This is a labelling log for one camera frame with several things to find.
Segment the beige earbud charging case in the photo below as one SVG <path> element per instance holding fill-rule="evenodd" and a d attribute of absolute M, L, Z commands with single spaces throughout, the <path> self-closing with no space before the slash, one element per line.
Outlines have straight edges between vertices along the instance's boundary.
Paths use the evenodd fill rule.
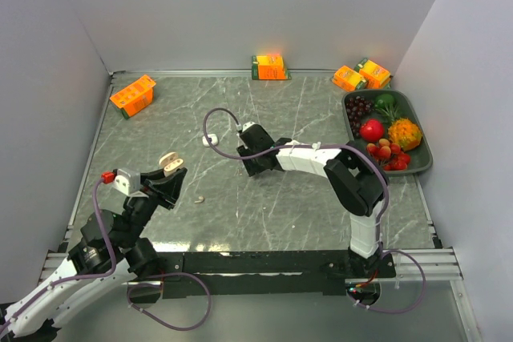
<path fill-rule="evenodd" d="M 159 160 L 160 168 L 163 170 L 165 176 L 169 176 L 184 167 L 184 160 L 179 157 L 177 152 L 169 152 L 162 156 Z"/>

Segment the white earbud charging case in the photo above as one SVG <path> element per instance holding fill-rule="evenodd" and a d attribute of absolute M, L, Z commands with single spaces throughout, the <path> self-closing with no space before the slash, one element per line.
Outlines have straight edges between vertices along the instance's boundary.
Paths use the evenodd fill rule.
<path fill-rule="evenodd" d="M 204 147 L 217 146 L 219 143 L 219 139 L 215 134 L 207 134 L 202 138 L 202 143 Z"/>

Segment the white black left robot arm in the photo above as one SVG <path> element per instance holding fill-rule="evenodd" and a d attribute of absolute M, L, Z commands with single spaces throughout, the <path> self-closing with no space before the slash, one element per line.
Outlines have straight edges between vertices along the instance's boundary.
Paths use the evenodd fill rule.
<path fill-rule="evenodd" d="M 81 240 L 55 271 L 23 299 L 2 305 L 1 337 L 51 341 L 58 328 L 103 293 L 135 278 L 152 278 L 159 256 L 141 233 L 157 207 L 176 205 L 186 173 L 184 167 L 170 175 L 162 169 L 103 173 L 97 184 L 110 183 L 126 196 L 122 213 L 94 207 Z"/>

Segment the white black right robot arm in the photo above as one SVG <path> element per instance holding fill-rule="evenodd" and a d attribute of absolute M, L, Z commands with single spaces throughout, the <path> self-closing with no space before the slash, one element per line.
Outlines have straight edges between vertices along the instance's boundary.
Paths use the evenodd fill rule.
<path fill-rule="evenodd" d="M 390 200 L 388 179 L 378 164 L 356 144 L 308 144 L 289 138 L 273 140 L 257 123 L 239 127 L 237 148 L 246 171 L 254 176 L 267 170 L 301 171 L 329 180 L 350 216 L 349 264 L 358 276 L 378 267 L 375 255 L 382 247 L 381 218 Z"/>

